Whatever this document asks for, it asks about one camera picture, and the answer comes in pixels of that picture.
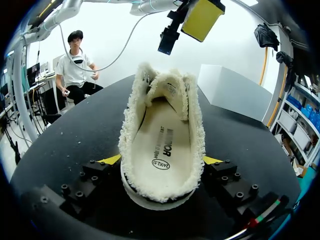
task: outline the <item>white box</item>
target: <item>white box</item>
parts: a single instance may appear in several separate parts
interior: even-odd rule
[[[287,129],[290,133],[293,133],[296,127],[296,120],[292,118],[285,110],[282,109],[279,117],[279,122]]]
[[[305,130],[300,126],[300,124],[297,124],[296,130],[293,134],[294,140],[296,140],[296,143],[299,145],[299,147],[304,150],[307,146],[307,144],[310,142],[310,137],[305,132]]]
[[[197,84],[211,105],[260,122],[272,98],[259,84],[223,66],[202,64]]]

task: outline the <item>ceiling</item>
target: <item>ceiling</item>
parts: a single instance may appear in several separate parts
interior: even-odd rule
[[[291,29],[289,37],[299,43],[307,45],[305,32],[298,26],[298,24],[290,16],[288,9],[284,6],[282,0],[257,0],[258,4],[250,8],[260,15],[269,24],[276,24],[280,22],[282,26],[287,26]]]

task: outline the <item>shoe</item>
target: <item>shoe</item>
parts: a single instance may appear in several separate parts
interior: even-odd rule
[[[183,204],[198,187],[204,167],[196,78],[141,64],[124,116],[118,147],[129,197],[150,210]]]

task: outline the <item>young man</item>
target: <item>young man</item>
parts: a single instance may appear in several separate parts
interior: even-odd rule
[[[85,68],[88,66],[92,70],[98,69],[97,66],[90,60],[90,58],[83,53],[80,48],[82,39],[84,38],[83,32],[80,30],[72,32],[68,37],[70,45],[69,55],[73,62],[78,66]],[[56,86],[61,90],[64,97],[68,97],[74,101],[74,104],[80,103],[85,99],[85,94],[93,95],[103,89],[102,86],[94,85],[87,81],[86,71],[76,67],[67,56],[63,55],[55,69],[56,73]],[[92,79],[99,78],[99,72],[92,72]]]

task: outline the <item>plastic container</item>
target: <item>plastic container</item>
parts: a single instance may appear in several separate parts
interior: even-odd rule
[[[286,98],[286,100],[288,101],[288,102],[290,102],[290,103],[292,103],[297,109],[301,109],[301,103],[297,100],[297,99],[295,99],[293,96],[291,96],[291,95],[289,95],[287,98]]]
[[[303,115],[305,115],[307,118],[310,117],[310,114],[311,114],[311,111],[310,110],[307,110],[305,109],[304,107],[301,108],[301,112]]]
[[[307,144],[310,142],[310,137],[305,132],[305,130],[300,126],[300,124],[296,125],[296,130],[293,134],[293,138],[295,139],[296,143],[299,147],[304,150]]]
[[[317,121],[319,120],[318,114],[315,111],[312,111],[309,116],[310,122],[312,122],[313,125],[317,124]]]
[[[309,104],[306,105],[305,109],[312,111],[312,106],[310,106]]]
[[[288,130],[290,133],[293,133],[296,127],[296,120],[292,118],[285,110],[282,109],[281,115],[278,120],[283,127]]]

